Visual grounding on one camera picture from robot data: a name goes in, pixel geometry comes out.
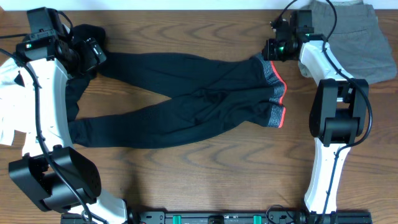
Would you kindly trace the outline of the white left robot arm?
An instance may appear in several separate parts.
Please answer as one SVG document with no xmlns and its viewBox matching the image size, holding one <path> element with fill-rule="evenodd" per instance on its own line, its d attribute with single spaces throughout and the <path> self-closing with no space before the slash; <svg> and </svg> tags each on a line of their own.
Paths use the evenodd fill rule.
<svg viewBox="0 0 398 224">
<path fill-rule="evenodd" d="M 3 74 L 16 72 L 22 84 L 1 89 L 19 95 L 5 102 L 10 126 L 3 133 L 25 133 L 22 157 L 9 164 L 9 176 L 38 209 L 60 213 L 63 223 L 129 221 L 125 201 L 102 188 L 95 164 L 74 149 L 67 126 L 67 81 L 104 61 L 94 38 L 72 45 L 44 37 L 19 44 L 4 65 Z"/>
</svg>

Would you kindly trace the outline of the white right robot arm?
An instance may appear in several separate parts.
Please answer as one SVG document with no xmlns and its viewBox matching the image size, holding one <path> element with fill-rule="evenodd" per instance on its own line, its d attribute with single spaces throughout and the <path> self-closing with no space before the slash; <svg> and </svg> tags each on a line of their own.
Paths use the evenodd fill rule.
<svg viewBox="0 0 398 224">
<path fill-rule="evenodd" d="M 364 132 L 368 83 L 341 66 L 322 35 L 269 39 L 262 55 L 270 61 L 298 60 L 317 84 L 309 116 L 315 160 L 304 202 L 310 213 L 332 214 L 346 156 Z"/>
</svg>

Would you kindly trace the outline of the black leggings with coral waistband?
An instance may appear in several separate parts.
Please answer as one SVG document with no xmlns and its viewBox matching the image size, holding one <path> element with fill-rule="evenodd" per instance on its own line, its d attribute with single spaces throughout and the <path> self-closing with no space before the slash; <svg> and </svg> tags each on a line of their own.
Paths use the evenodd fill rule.
<svg viewBox="0 0 398 224">
<path fill-rule="evenodd" d="M 286 84 L 259 54 L 225 62 L 179 53 L 110 52 L 98 71 L 165 95 L 167 101 L 70 121 L 72 141 L 85 147 L 174 147 L 215 137 L 245 121 L 273 128 L 284 122 Z"/>
</svg>

